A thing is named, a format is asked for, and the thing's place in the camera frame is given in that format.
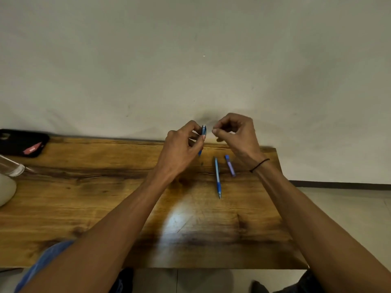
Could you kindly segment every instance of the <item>phone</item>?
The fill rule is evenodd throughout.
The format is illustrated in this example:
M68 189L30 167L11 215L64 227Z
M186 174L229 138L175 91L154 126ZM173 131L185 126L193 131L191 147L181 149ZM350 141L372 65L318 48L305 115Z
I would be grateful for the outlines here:
M0 154L23 157L37 157L50 137L45 133L22 130L0 130Z

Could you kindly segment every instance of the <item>hand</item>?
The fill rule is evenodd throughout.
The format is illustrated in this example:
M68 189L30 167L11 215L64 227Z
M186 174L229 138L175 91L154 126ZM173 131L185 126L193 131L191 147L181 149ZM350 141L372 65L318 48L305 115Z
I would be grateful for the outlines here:
M164 141L156 169L171 179L183 172L204 146L205 135L200 136L201 133L201 126L194 120L190 120L179 130L170 130Z
M213 127L212 133L218 137L218 142L225 141L249 169L267 158L259 148L253 120L250 117L228 113Z

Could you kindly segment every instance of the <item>blue pen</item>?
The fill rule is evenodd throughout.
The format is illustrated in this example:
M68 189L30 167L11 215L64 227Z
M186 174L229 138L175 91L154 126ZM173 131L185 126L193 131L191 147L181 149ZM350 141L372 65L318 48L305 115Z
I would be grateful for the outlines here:
M219 164L217 162L217 157L215 157L215 167L216 167L216 179L217 179L217 192L219 193L219 198L221 199L221 184L220 184Z
M201 136L206 135L206 125L202 126ZM202 149L198 152L198 156L201 156Z
M229 155L226 155L226 156L225 156L225 159L227 160L227 164L228 164L228 167L230 168L232 177L235 177L236 174L235 174L235 171L233 170L232 163L231 163L231 161L230 161L230 156L229 156Z

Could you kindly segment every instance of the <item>black wristband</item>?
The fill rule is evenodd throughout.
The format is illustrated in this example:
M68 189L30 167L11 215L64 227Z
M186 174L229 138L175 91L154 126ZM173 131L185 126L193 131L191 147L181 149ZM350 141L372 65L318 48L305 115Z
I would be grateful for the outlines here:
M255 168L251 169L250 172L252 173L257 167L259 167L262 163L268 160L270 160L270 158L266 158L264 161L261 161L260 163L258 163L258 165Z

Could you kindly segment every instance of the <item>wooden tabletop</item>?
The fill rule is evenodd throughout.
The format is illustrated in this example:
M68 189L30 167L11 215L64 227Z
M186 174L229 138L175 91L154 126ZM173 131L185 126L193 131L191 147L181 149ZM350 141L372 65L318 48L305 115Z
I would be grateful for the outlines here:
M51 245L77 238L130 195L154 167L161 142L51 138L0 207L0 267L27 267ZM262 148L278 167L274 148ZM236 177L224 155L229 154ZM216 191L218 157L222 199ZM125 265L165 268L306 269L262 184L226 145L201 157L170 184Z

